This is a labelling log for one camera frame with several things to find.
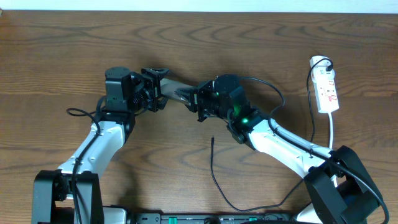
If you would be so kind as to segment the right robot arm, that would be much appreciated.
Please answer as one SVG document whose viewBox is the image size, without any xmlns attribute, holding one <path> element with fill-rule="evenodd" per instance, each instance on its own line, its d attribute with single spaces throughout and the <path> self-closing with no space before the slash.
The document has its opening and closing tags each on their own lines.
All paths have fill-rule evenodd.
<svg viewBox="0 0 398 224">
<path fill-rule="evenodd" d="M 222 75 L 198 86 L 178 84 L 171 92 L 198 120 L 215 116 L 240 144 L 263 152 L 299 175 L 310 204 L 294 220 L 299 223 L 366 223 L 382 208 L 384 223 L 389 212 L 380 191 L 349 147 L 334 151 L 307 141 L 279 126 L 271 114 L 262 114 L 246 98 L 241 78 Z"/>
</svg>

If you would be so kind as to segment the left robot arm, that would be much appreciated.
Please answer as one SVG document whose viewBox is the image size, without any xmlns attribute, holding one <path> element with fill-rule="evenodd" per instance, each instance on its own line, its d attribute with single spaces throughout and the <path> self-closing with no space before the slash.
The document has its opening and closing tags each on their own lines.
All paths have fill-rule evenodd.
<svg viewBox="0 0 398 224">
<path fill-rule="evenodd" d="M 69 108 L 72 116 L 88 116 L 90 133 L 73 155 L 55 170 L 41 170 L 34 180 L 32 223 L 129 223 L 127 209 L 102 203 L 100 178 L 132 133 L 137 115 L 161 110 L 161 80 L 167 68 L 126 67 L 105 71 L 106 94 L 94 112 Z"/>
</svg>

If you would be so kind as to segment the Samsung Galaxy smartphone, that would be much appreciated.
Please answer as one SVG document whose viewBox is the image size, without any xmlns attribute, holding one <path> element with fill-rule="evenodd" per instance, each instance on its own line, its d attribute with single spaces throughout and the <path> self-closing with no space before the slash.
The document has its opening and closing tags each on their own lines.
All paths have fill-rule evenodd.
<svg viewBox="0 0 398 224">
<path fill-rule="evenodd" d="M 185 105 L 190 104 L 190 91 L 193 89 L 192 86 L 163 78 L 160 81 L 160 89 L 162 96 Z"/>
</svg>

